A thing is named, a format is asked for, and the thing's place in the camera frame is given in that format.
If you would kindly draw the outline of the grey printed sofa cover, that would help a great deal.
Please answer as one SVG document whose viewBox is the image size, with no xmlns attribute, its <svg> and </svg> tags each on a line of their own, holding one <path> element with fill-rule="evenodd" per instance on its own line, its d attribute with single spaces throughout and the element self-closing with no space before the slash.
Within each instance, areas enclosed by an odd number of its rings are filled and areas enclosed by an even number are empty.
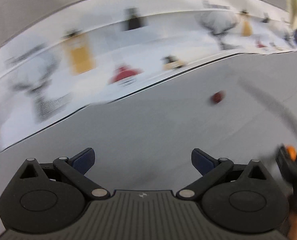
<svg viewBox="0 0 297 240">
<path fill-rule="evenodd" d="M 50 233 L 0 219 L 0 239 L 288 239 L 275 159 L 297 150 L 296 38 L 286 0 L 0 0 L 0 196 L 26 159 L 89 147 L 85 177 L 110 193 Z M 177 198 L 195 148 L 263 163 L 283 226 L 231 232 Z"/>
</svg>

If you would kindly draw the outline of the dark date near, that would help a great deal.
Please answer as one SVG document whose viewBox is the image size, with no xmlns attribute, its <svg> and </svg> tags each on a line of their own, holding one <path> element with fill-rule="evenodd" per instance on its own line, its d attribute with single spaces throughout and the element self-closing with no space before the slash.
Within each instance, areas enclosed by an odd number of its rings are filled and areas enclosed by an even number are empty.
<svg viewBox="0 0 297 240">
<path fill-rule="evenodd" d="M 225 98 L 225 92 L 223 90 L 220 90 L 211 96 L 210 101 L 212 104 L 217 105 L 224 98 Z"/>
</svg>

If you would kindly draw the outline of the small orange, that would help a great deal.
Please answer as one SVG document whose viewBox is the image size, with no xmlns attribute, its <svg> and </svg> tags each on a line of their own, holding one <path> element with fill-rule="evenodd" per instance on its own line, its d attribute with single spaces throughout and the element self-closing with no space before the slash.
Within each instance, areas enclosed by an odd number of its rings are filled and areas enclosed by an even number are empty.
<svg viewBox="0 0 297 240">
<path fill-rule="evenodd" d="M 290 159 L 292 161 L 296 161 L 296 159 L 297 159 L 297 151 L 296 151 L 295 147 L 292 146 L 292 145 L 287 145 L 286 146 L 286 151 L 287 151 Z"/>
</svg>

